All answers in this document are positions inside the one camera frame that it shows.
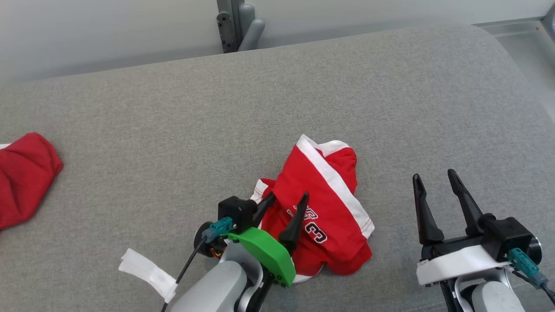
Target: metal bracket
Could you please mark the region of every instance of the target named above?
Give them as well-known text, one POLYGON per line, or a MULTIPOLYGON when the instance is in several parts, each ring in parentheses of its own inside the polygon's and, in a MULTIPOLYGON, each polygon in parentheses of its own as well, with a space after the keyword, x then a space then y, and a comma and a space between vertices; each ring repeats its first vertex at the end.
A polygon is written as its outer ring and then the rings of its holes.
POLYGON ((542 18, 542 25, 551 36, 551 39, 555 41, 555 5, 542 18))
POLYGON ((216 17, 224 53, 255 49, 265 23, 257 19, 254 7, 245 0, 216 0, 216 17))

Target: white tape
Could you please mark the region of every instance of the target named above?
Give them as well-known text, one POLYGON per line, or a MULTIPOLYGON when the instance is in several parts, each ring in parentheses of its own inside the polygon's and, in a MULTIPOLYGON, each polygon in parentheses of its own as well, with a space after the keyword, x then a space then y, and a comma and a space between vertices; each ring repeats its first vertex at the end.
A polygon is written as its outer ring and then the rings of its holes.
POLYGON ((119 270, 148 282, 164 298, 166 303, 169 303, 175 296, 175 288, 177 288, 175 279, 157 267, 154 262, 131 248, 127 249, 127 252, 122 256, 119 270))

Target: gray couch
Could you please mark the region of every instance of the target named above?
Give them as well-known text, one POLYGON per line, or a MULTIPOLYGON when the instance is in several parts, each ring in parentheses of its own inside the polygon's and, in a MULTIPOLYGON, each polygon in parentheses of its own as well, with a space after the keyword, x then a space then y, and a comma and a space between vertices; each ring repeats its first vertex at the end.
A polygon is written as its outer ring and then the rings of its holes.
MULTIPOLYGON (((0 143, 50 140, 65 167, 36 215, 0 233, 0 310, 159 311, 118 271, 127 248, 176 276, 217 203, 274 178, 301 134, 358 156, 374 257, 275 288, 265 311, 443 311, 419 286, 411 177, 446 237, 464 234, 447 169, 483 211, 516 217, 555 279, 555 127, 501 45, 471 26, 371 33, 0 88, 0 143)), ((215 264, 198 257, 181 296, 215 264)), ((553 306, 521 280, 529 311, 553 306)))

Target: teal connector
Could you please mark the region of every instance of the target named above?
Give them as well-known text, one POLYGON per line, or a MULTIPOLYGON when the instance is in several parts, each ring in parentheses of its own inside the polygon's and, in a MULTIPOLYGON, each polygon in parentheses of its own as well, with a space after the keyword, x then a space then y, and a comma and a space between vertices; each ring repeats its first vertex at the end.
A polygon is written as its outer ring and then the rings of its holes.
POLYGON ((514 268, 521 271, 530 280, 530 283, 536 288, 549 281, 543 273, 539 271, 539 267, 525 254, 520 248, 514 248, 509 251, 508 260, 514 265, 514 268))
POLYGON ((233 230, 233 220, 229 217, 221 218, 216 223, 212 223, 209 228, 202 232, 203 239, 207 243, 216 239, 216 237, 228 233, 233 230))

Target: white stripe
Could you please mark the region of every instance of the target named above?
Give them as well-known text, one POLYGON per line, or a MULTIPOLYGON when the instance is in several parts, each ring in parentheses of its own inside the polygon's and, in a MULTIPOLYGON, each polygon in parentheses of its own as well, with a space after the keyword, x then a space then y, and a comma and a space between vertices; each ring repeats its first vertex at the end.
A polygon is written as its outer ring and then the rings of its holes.
POLYGON ((262 195, 267 188, 268 185, 262 182, 262 180, 258 179, 258 181, 256 181, 256 185, 254 186, 253 196, 251 196, 250 199, 254 200, 257 204, 260 204, 260 202, 262 201, 262 195))
POLYGON ((324 157, 328 156, 329 154, 333 154, 340 149, 350 147, 347 143, 338 141, 338 140, 332 140, 326 143, 316 144, 316 142, 311 140, 309 137, 307 137, 306 135, 304 136, 305 136, 305 139, 310 143, 312 147, 322 151, 322 154, 324 155, 324 157))
MULTIPOLYGON (((320 270, 318 270, 318 272, 316 272, 316 274, 314 274, 314 276, 318 275, 318 273, 319 273, 320 271, 322 271, 323 268, 324 268, 324 265, 322 265, 322 266, 320 267, 320 270)), ((293 284, 302 283, 303 281, 307 281, 307 280, 313 278, 314 276, 308 276, 308 275, 297 274, 297 275, 295 275, 295 278, 293 279, 293 284)))
POLYGON ((362 235, 368 238, 374 230, 374 224, 370 217, 362 208, 360 202, 355 198, 349 188, 339 175, 326 160, 315 150, 314 141, 306 135, 302 135, 297 142, 297 148, 306 156, 306 158, 318 170, 320 175, 326 180, 329 187, 341 199, 345 207, 349 210, 355 221, 359 225, 362 235))

